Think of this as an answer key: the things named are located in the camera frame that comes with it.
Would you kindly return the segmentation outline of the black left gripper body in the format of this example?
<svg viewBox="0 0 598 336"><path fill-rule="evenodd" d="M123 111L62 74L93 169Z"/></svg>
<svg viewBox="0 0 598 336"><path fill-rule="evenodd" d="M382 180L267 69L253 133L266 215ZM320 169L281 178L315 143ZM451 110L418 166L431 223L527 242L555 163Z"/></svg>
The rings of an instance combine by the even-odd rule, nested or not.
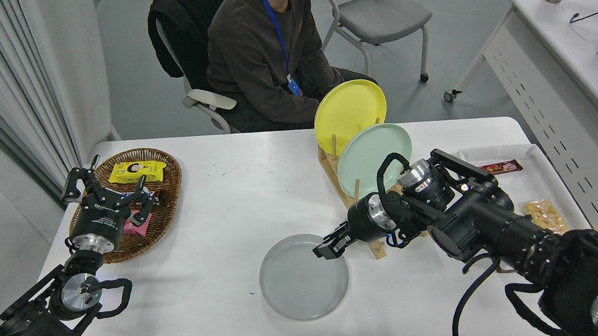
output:
<svg viewBox="0 0 598 336"><path fill-rule="evenodd" d="M71 231L72 245L82 248L119 245L130 207L116 206L115 201L98 203L94 197L85 198Z"/></svg>

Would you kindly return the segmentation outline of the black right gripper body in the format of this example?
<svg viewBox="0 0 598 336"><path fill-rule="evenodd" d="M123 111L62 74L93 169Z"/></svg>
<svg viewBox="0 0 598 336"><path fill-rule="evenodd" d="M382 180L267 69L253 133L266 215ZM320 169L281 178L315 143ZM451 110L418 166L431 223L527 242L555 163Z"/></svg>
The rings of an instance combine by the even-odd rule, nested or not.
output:
<svg viewBox="0 0 598 336"><path fill-rule="evenodd" d="M386 236L385 209L379 194L368 194L349 208L348 229L352 240L374 242Z"/></svg>

